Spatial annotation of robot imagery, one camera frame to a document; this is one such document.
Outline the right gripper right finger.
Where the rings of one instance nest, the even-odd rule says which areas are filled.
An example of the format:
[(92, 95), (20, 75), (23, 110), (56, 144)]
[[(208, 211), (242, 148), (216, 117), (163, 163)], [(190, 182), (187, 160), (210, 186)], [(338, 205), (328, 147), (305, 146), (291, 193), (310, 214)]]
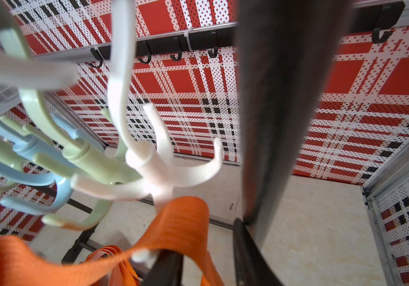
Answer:
[(238, 286), (282, 286), (240, 218), (233, 224), (233, 249)]

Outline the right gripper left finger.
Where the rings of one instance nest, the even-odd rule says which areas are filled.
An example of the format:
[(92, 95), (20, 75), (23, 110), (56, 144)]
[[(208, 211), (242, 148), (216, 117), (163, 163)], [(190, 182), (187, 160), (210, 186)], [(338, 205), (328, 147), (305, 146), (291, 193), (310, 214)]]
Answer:
[(142, 286), (181, 286), (184, 256), (170, 250), (162, 250), (150, 272), (142, 280)]

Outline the white hook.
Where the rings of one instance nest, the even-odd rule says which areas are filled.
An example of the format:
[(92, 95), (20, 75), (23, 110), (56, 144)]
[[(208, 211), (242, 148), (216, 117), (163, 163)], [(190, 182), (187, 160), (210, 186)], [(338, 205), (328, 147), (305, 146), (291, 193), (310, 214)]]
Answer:
[(135, 1), (111, 2), (112, 43), (107, 86), (109, 113), (119, 138), (127, 146), (125, 162), (141, 178), (125, 184), (104, 185), (85, 175), (73, 175), (75, 190), (103, 200), (137, 200), (152, 195), (157, 209), (173, 200), (176, 187), (189, 188), (212, 179), (223, 165), (222, 141), (213, 141), (215, 157), (199, 166), (177, 166), (167, 128), (152, 103), (143, 106), (154, 127), (156, 143), (136, 141), (126, 121), (126, 105), (135, 60)]
[(71, 87), (78, 81), (79, 72), (72, 63), (24, 60), (0, 51), (0, 84), (54, 91)]

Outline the black garment rack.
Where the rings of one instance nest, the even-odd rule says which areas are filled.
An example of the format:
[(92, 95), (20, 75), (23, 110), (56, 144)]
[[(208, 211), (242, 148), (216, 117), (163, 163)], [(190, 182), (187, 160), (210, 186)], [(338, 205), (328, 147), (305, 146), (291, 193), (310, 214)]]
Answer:
[(293, 171), (333, 57), (305, 49), (275, 61), (238, 50), (243, 222), (261, 247)]

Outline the black wall hook strip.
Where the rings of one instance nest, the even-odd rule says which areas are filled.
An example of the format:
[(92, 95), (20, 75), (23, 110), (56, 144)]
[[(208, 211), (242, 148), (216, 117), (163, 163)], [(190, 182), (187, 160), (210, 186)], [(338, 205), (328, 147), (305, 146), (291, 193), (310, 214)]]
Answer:
[(275, 61), (282, 53), (300, 49), (333, 57), (339, 37), (346, 34), (370, 33), (372, 43), (385, 43), (406, 7), (403, 1), (395, 1), (345, 12), (346, 3), (242, 1), (239, 21), (134, 40), (135, 57), (142, 64), (165, 54), (179, 62), (193, 51), (206, 51), (216, 58), (219, 49), (231, 46), (252, 60)]

